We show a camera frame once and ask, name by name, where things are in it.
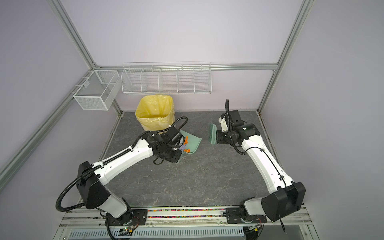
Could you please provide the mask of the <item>green hand brush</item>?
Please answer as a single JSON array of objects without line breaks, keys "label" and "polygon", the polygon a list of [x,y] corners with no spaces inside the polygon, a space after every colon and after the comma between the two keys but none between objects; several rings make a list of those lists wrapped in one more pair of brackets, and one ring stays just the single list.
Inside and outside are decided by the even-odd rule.
[{"label": "green hand brush", "polygon": [[213,123],[209,123],[209,141],[212,145],[217,143],[217,126]]}]

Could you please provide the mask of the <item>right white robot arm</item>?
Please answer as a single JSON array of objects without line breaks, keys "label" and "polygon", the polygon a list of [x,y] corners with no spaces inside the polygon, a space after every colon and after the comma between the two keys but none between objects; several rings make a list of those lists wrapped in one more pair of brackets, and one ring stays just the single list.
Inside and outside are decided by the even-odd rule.
[{"label": "right white robot arm", "polygon": [[259,216],[273,222],[282,221],[302,207],[306,188],[295,182],[280,166],[266,147],[264,139],[252,123],[241,119],[237,110],[230,110],[230,101],[225,102],[225,112],[220,116],[221,129],[216,130],[216,143],[230,145],[242,156],[249,156],[259,170],[269,194],[261,198],[249,198],[239,205],[239,218],[251,223]]}]

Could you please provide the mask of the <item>beige bin with yellow bag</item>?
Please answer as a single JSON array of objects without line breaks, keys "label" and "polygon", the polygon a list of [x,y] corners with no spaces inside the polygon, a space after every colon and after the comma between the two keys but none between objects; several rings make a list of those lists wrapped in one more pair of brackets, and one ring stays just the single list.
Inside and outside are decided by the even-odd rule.
[{"label": "beige bin with yellow bag", "polygon": [[175,105],[171,96],[148,95],[143,97],[135,116],[145,131],[163,130],[175,122]]}]

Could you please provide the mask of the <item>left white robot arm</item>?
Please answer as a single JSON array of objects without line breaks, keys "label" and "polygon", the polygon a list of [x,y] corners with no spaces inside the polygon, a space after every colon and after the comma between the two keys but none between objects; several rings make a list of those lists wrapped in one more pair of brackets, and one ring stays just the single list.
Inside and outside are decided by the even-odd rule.
[{"label": "left white robot arm", "polygon": [[[133,144],[119,153],[90,164],[88,161],[79,165],[78,176],[60,193],[55,204],[59,212],[68,212],[85,207],[100,209],[106,213],[107,220],[119,225],[128,225],[134,218],[133,211],[126,200],[116,196],[107,188],[107,184],[119,174],[142,160],[155,156],[162,162],[177,163],[183,152],[186,137],[175,123],[168,128],[141,133]],[[70,207],[62,206],[62,201],[72,187],[77,187],[83,202]]]}]

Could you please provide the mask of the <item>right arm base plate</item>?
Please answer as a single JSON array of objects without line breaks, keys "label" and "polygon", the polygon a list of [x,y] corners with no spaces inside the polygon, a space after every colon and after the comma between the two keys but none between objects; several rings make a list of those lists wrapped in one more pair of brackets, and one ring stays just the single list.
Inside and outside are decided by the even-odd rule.
[{"label": "right arm base plate", "polygon": [[264,215],[248,215],[242,207],[226,208],[223,217],[227,219],[228,224],[265,224],[267,217]]}]

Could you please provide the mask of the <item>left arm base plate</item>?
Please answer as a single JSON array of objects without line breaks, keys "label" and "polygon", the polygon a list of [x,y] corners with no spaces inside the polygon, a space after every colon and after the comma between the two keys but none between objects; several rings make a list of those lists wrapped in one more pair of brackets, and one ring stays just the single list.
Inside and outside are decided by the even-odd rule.
[{"label": "left arm base plate", "polygon": [[114,218],[107,214],[105,225],[109,226],[143,226],[148,218],[148,209],[133,209],[129,214]]}]

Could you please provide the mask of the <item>small white mesh basket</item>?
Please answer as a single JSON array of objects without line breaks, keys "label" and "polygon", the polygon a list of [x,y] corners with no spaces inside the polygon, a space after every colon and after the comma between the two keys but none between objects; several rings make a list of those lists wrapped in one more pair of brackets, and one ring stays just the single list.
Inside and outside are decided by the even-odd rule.
[{"label": "small white mesh basket", "polygon": [[118,71],[94,70],[74,93],[74,98],[83,110],[107,111],[121,87]]}]

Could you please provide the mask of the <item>orange paper scrap near bin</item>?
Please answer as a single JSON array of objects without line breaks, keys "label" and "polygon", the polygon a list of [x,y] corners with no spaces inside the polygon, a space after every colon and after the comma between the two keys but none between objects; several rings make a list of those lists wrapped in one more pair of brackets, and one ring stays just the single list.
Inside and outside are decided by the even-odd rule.
[{"label": "orange paper scrap near bin", "polygon": [[184,144],[183,144],[183,151],[186,152],[186,153],[190,153],[191,152],[190,148],[188,147],[188,139],[189,139],[189,137],[186,136],[185,140],[184,140]]}]

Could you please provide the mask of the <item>green plastic dustpan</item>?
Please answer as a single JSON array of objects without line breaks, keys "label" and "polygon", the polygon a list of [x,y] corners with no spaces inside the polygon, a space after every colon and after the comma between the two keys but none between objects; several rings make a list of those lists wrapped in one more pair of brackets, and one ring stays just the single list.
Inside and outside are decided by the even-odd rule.
[{"label": "green plastic dustpan", "polygon": [[199,147],[199,145],[200,145],[202,139],[199,138],[199,137],[196,137],[195,135],[192,135],[192,134],[190,134],[190,133],[187,133],[187,132],[185,132],[185,131],[183,131],[183,130],[181,130],[181,133],[182,133],[182,135],[183,135],[184,137],[186,137],[186,136],[189,137],[189,139],[188,139],[188,147],[189,147],[190,150],[191,150],[190,153],[183,152],[182,157],[181,157],[181,159],[182,159],[182,158],[184,158],[184,157],[186,157],[186,156],[188,156],[188,155],[192,155],[192,154],[194,154],[194,153],[197,151],[197,149],[198,149],[198,147]]}]

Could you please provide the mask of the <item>aluminium front rail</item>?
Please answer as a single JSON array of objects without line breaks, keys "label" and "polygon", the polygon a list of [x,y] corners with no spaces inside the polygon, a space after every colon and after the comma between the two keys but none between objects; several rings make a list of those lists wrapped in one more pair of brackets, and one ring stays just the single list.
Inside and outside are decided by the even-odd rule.
[{"label": "aluminium front rail", "polygon": [[[138,212],[143,224],[140,227],[224,227],[228,219],[223,215],[228,206],[205,207],[140,207]],[[104,227],[106,218],[98,210],[80,208],[65,213],[59,229]]]}]

